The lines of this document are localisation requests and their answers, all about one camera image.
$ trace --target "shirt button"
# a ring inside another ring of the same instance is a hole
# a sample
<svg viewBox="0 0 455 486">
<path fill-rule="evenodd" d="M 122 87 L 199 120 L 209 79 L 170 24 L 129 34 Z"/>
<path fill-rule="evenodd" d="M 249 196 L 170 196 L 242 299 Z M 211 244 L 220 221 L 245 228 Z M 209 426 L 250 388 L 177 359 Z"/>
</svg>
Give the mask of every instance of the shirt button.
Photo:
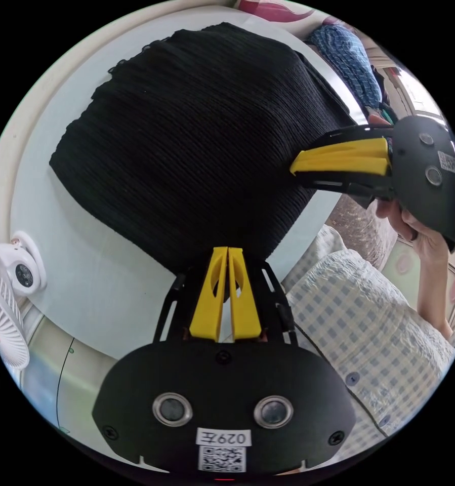
<svg viewBox="0 0 455 486">
<path fill-rule="evenodd" d="M 386 415 L 380 422 L 379 422 L 379 426 L 380 427 L 384 427 L 385 425 L 388 425 L 389 423 L 389 419 L 391 418 L 390 415 Z"/>
<path fill-rule="evenodd" d="M 360 380 L 360 375 L 357 372 L 349 373 L 345 377 L 345 384 L 347 386 L 354 386 Z"/>
</svg>

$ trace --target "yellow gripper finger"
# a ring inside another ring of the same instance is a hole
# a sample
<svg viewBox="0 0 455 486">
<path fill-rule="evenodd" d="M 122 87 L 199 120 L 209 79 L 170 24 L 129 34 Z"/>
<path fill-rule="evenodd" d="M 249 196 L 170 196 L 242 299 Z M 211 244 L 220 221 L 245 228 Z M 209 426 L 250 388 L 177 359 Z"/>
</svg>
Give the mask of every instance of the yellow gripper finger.
<svg viewBox="0 0 455 486">
<path fill-rule="evenodd" d="M 228 260 L 232 336 L 234 341 L 257 338 L 261 334 L 261 323 L 259 322 L 242 249 L 229 248 Z M 236 291 L 236 282 L 240 290 L 239 296 Z"/>
<path fill-rule="evenodd" d="M 194 338 L 219 340 L 226 288 L 227 247 L 214 248 L 207 275 L 190 324 Z"/>
<path fill-rule="evenodd" d="M 300 152 L 290 172 L 362 172 L 384 176 L 390 167 L 385 138 L 356 140 Z"/>
</svg>

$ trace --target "checkered shirt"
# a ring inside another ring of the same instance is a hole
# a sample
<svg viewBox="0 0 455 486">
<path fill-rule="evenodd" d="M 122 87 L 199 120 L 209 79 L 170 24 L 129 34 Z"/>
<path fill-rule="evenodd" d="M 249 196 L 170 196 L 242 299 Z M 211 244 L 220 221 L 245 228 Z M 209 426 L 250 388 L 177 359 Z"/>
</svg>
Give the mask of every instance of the checkered shirt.
<svg viewBox="0 0 455 486">
<path fill-rule="evenodd" d="M 299 345 L 346 383 L 356 424 L 343 461 L 401 429 L 445 376 L 455 349 L 380 272 L 324 226 L 283 281 Z"/>
</svg>

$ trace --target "ribbed black fabric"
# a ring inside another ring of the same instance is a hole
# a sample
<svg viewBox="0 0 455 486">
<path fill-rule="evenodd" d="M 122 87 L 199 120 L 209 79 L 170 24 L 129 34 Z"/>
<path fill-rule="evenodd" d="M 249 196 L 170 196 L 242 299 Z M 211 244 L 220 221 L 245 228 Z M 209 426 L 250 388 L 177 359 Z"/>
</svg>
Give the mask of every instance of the ribbed black fabric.
<svg viewBox="0 0 455 486">
<path fill-rule="evenodd" d="M 122 61 L 50 165 L 90 214 L 176 273 L 215 246 L 267 258 L 313 192 L 289 167 L 347 107 L 288 46 L 223 23 Z"/>
</svg>

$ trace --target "label sticker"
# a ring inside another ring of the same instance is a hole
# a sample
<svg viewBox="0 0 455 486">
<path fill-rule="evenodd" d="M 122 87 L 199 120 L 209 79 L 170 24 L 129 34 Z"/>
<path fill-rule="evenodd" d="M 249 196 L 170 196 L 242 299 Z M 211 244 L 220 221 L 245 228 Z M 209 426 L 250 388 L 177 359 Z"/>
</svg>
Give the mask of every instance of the label sticker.
<svg viewBox="0 0 455 486">
<path fill-rule="evenodd" d="M 208 447 L 250 447 L 250 430 L 197 429 L 198 446 Z"/>
<path fill-rule="evenodd" d="M 455 157 L 438 151 L 438 158 L 440 159 L 440 167 L 444 171 L 453 172 L 455 174 Z"/>
<path fill-rule="evenodd" d="M 208 447 L 201 445 L 198 468 L 210 472 L 246 472 L 245 447 Z"/>
</svg>

